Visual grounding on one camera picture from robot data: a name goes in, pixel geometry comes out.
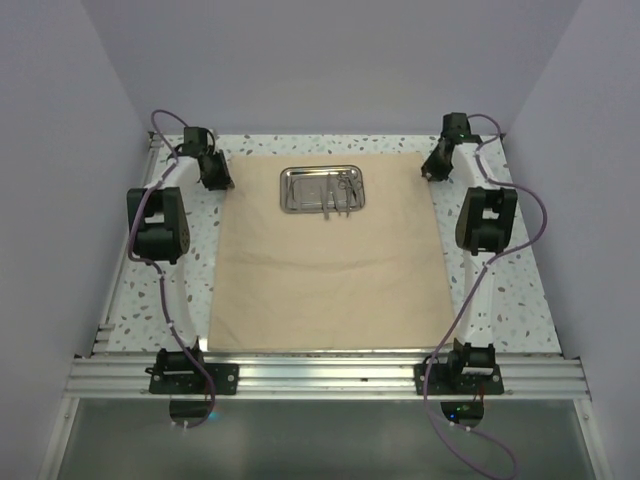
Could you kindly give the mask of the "steel tweezers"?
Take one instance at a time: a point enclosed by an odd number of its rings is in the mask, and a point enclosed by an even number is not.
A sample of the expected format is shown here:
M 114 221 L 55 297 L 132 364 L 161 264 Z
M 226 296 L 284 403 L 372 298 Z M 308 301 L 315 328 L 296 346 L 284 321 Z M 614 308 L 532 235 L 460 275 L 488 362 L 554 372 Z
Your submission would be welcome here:
M 295 177 L 287 176 L 287 192 L 286 192 L 286 208 L 289 211 L 297 209 L 296 193 L 295 193 Z

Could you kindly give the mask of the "steel scalpel handle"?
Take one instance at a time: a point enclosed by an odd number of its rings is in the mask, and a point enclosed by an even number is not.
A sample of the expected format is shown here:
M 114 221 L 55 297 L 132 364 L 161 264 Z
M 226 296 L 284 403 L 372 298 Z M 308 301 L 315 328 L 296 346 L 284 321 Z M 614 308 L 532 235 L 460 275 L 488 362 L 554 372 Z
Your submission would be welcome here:
M 331 175 L 327 174 L 325 176 L 325 183 L 324 183 L 324 190 L 323 190 L 323 196 L 322 196 L 322 211 L 323 211 L 323 217 L 325 221 L 328 221 L 330 219 L 330 212 L 329 212 L 329 194 L 330 194 L 330 180 L 331 180 Z
M 340 213 L 339 207 L 339 198 L 338 198 L 338 190 L 339 190 L 339 177 L 337 174 L 331 174 L 329 176 L 329 184 L 328 189 L 331 192 L 331 199 L 333 201 L 333 208 L 337 213 Z

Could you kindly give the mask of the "beige cloth wrap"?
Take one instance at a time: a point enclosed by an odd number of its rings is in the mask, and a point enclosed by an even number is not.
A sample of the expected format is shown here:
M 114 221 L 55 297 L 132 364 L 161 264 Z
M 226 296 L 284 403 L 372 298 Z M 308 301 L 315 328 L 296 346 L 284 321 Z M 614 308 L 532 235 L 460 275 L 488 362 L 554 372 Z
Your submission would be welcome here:
M 419 153 L 234 157 L 215 261 L 211 351 L 430 348 L 454 319 Z M 364 207 L 289 214 L 289 167 L 353 165 Z

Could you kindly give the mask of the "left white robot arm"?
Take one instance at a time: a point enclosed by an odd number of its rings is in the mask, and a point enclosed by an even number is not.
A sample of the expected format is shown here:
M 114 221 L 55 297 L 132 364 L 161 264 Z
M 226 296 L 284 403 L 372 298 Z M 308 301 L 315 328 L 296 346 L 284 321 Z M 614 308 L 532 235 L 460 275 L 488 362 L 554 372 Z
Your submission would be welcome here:
M 170 343 L 159 356 L 177 363 L 172 379 L 185 392 L 201 390 L 208 379 L 199 336 L 189 312 L 184 279 L 191 234 L 184 194 L 193 187 L 225 191 L 235 187 L 227 159 L 215 135 L 204 127 L 186 126 L 183 142 L 159 178 L 126 194 L 127 256 L 152 267 L 159 277 L 161 311 Z

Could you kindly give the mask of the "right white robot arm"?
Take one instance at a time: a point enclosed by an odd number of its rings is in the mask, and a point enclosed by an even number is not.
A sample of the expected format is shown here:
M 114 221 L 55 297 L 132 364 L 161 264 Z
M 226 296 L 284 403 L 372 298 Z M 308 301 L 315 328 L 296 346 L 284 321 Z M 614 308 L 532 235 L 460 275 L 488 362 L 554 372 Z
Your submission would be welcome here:
M 496 368 L 490 322 L 494 281 L 487 277 L 486 268 L 510 244 L 518 200 L 515 190 L 490 179 L 491 169 L 477 155 L 481 144 L 467 114 L 448 113 L 443 116 L 436 147 L 421 167 L 422 176 L 430 181 L 443 182 L 457 173 L 466 187 L 454 231 L 455 244 L 463 253 L 464 300 L 445 369 L 447 384 L 461 393 L 470 391 L 481 376 L 491 376 Z

